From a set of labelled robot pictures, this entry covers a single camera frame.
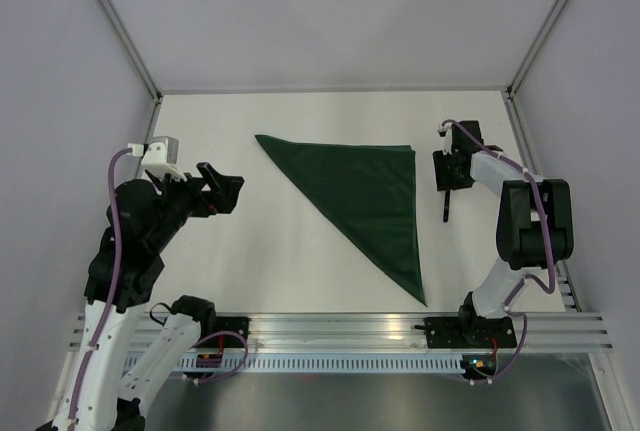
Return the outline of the silver fork black handle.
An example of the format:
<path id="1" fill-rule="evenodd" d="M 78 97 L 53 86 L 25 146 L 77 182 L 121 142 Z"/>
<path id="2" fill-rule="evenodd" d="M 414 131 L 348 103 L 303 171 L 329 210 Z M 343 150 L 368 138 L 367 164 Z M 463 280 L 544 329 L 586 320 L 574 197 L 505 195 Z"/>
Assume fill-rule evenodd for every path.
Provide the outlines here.
<path id="1" fill-rule="evenodd" d="M 446 190 L 444 192 L 444 199 L 443 199 L 443 213 L 442 213 L 443 223 L 448 223 L 449 222 L 450 200 L 451 200 L 451 191 L 450 190 Z"/>

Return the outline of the dark green cloth napkin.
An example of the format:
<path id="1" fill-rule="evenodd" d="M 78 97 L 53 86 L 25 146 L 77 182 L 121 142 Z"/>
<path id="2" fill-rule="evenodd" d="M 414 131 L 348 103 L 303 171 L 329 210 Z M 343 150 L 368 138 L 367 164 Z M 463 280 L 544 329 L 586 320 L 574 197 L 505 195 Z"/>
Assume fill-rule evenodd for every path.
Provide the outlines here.
<path id="1" fill-rule="evenodd" d="M 257 134 L 289 181 L 371 263 L 427 303 L 417 226 L 416 153 L 404 145 L 300 143 Z"/>

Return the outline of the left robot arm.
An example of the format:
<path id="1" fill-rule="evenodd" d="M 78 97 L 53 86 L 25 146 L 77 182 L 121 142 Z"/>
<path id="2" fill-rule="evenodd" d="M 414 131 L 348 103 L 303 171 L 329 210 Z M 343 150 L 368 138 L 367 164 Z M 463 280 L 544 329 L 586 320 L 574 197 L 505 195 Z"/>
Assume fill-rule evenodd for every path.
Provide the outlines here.
<path id="1" fill-rule="evenodd" d="M 197 347 L 236 341 L 220 327 L 212 302 L 183 295 L 169 307 L 159 335 L 125 366 L 131 340 L 165 268 L 161 254 L 191 218 L 231 213 L 244 180 L 209 163 L 198 176 L 147 175 L 109 186 L 109 225 L 90 263 L 85 324 L 69 383 L 45 430 L 142 430 L 158 392 L 182 356 Z"/>

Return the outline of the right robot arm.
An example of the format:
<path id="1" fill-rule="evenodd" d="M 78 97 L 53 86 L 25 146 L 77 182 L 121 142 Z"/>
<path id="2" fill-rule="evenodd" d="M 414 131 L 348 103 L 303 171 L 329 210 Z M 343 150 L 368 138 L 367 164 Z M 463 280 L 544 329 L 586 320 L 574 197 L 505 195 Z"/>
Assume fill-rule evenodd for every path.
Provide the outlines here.
<path id="1" fill-rule="evenodd" d="M 445 120 L 443 150 L 433 154 L 436 187 L 449 202 L 454 191 L 479 183 L 499 200 L 495 243 L 498 258 L 482 284 L 469 292 L 454 317 L 427 318 L 431 349 L 514 348 L 513 322 L 524 314 L 515 299 L 529 283 L 551 295 L 556 265 L 574 250 L 569 184 L 528 170 L 494 145 L 485 144 L 476 121 Z"/>

